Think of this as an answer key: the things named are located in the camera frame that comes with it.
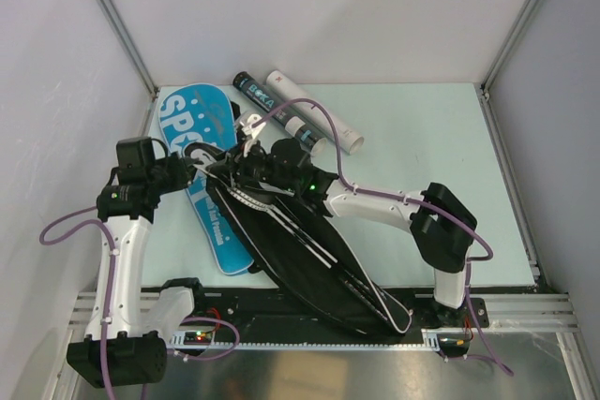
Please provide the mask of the white racket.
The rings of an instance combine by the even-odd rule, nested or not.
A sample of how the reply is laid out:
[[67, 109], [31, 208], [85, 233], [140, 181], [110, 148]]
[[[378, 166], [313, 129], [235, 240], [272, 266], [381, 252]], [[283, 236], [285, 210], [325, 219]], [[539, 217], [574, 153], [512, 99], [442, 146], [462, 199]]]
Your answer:
[[256, 200], [256, 199], [252, 198], [250, 195], [242, 192], [241, 190], [239, 190], [237, 188], [227, 187], [226, 191], [235, 200], [241, 202], [242, 204], [246, 205], [247, 207], [249, 207], [253, 210], [265, 212], [265, 213], [269, 213], [274, 210], [274, 206], [272, 204], [267, 204], [267, 203], [261, 202], [259, 200]]

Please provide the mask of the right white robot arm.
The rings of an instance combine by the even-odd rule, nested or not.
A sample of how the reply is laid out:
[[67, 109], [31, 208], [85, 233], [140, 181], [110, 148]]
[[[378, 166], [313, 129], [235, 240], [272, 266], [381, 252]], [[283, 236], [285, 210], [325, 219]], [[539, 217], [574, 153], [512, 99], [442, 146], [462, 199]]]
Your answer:
[[332, 217], [361, 218], [409, 233], [434, 271], [435, 319], [453, 326], [465, 318], [477, 220], [445, 185], [431, 183], [413, 193], [351, 185], [340, 171], [315, 166], [291, 139], [277, 141], [269, 151], [246, 139], [227, 152], [225, 162], [229, 193], [267, 214], [329, 267], [344, 266], [317, 231], [326, 229]]

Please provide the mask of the blue racket bag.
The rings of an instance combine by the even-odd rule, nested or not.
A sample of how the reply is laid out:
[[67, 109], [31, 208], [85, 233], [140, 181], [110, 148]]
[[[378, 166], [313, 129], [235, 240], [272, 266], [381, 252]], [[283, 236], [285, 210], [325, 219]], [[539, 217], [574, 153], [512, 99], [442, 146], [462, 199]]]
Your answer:
[[[237, 143], [232, 102], [219, 87], [194, 83], [162, 88], [157, 100], [157, 126], [171, 151], [210, 164], [210, 151], [220, 152]], [[187, 189], [191, 207], [201, 224], [218, 269], [227, 276], [246, 274], [253, 259], [206, 190], [198, 172]]]

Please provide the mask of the white shuttlecock tube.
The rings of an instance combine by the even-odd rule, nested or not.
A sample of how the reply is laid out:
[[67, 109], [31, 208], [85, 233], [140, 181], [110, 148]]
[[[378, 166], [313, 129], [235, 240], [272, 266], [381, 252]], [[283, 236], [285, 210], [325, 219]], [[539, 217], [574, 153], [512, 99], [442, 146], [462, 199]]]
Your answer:
[[[272, 71], [266, 78], [266, 85], [283, 100], [306, 98], [314, 100], [313, 95], [301, 88], [292, 79], [278, 70]], [[330, 141], [334, 141], [332, 127], [323, 112], [311, 103], [299, 102], [293, 107], [300, 111], [313, 125], [315, 125]], [[349, 155], [355, 154], [364, 144], [364, 137], [351, 126], [337, 118], [332, 112], [328, 113], [337, 132], [338, 143], [343, 151]]]

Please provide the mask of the black racket bag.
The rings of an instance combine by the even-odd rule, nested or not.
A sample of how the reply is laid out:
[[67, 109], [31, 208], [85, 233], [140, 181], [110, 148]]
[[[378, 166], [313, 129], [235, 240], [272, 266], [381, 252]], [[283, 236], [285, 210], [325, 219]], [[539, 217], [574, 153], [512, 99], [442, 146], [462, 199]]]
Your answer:
[[336, 304], [367, 307], [394, 331], [403, 333], [394, 318], [385, 289], [367, 274], [348, 243], [330, 223], [318, 229], [325, 246], [343, 263], [342, 268], [320, 262], [296, 237], [279, 226], [267, 214], [235, 200], [227, 191], [225, 156], [229, 151], [210, 151], [210, 164], [197, 168], [206, 177], [206, 190], [230, 225], [233, 234], [254, 258], [259, 268], [280, 288], [310, 306], [325, 309]]

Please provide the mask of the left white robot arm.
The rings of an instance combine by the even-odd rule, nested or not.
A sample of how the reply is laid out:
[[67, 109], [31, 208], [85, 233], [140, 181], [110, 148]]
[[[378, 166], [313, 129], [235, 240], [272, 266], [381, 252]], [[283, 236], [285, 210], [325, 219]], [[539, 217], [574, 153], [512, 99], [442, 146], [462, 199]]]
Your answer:
[[162, 380], [167, 346], [179, 325], [201, 322], [208, 302], [196, 278], [165, 282], [148, 311], [141, 306], [143, 261], [155, 210], [166, 194], [186, 189], [194, 161], [155, 155], [148, 136], [116, 144], [117, 165], [96, 200], [101, 262], [91, 318], [81, 342], [67, 347], [68, 364], [91, 386], [114, 398], [118, 386]]

